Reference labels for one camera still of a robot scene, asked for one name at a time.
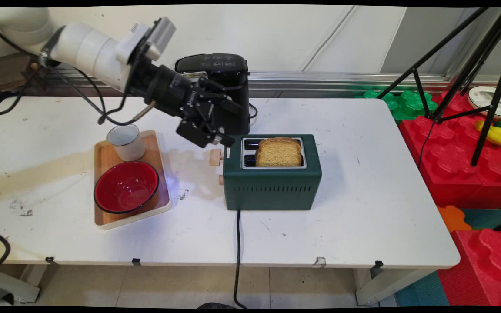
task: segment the white plate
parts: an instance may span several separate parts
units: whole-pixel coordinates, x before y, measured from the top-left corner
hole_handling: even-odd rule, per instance
[[[469,91],[469,103],[473,109],[478,109],[480,107],[485,107],[491,104],[492,97],[496,89],[490,86],[477,86]],[[501,120],[501,98],[498,108],[496,109],[495,119]]]

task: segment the tray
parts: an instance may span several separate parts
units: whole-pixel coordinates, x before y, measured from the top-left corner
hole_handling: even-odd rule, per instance
[[[140,136],[146,146],[146,152],[143,157],[137,161],[146,162],[156,169],[160,179],[157,192],[142,208],[124,214],[104,212],[94,203],[94,222],[100,230],[109,230],[136,220],[141,220],[148,216],[163,213],[171,208],[171,198],[167,190],[164,165],[156,133],[153,130],[147,130],[141,132]],[[106,170],[123,162],[124,161],[121,160],[115,152],[113,145],[107,140],[97,143],[94,146],[94,185],[96,185],[98,179]]]

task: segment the green toaster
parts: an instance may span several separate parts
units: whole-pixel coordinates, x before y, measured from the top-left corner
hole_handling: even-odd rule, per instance
[[[310,210],[322,170],[314,136],[231,135],[235,143],[223,153],[223,188],[228,210]],[[258,143],[270,137],[291,137],[301,145],[297,167],[257,167]]]

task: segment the bowl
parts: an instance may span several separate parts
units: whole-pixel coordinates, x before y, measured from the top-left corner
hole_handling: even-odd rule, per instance
[[[157,171],[150,164],[124,162],[100,177],[94,188],[94,201],[108,213],[133,212],[154,196],[158,184]]]
[[[480,107],[485,107],[491,104],[492,97],[496,92],[495,87],[490,86],[477,86],[471,88],[469,91],[469,104],[473,109],[478,109]],[[481,112],[483,115],[487,115],[487,111]],[[495,119],[501,120],[501,97],[498,103],[498,107],[496,108],[496,113],[494,115]]]

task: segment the red bowl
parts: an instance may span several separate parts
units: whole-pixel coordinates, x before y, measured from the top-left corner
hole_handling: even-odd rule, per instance
[[[96,183],[94,201],[108,213],[141,208],[157,191],[157,171],[145,162],[125,162],[110,168]]]

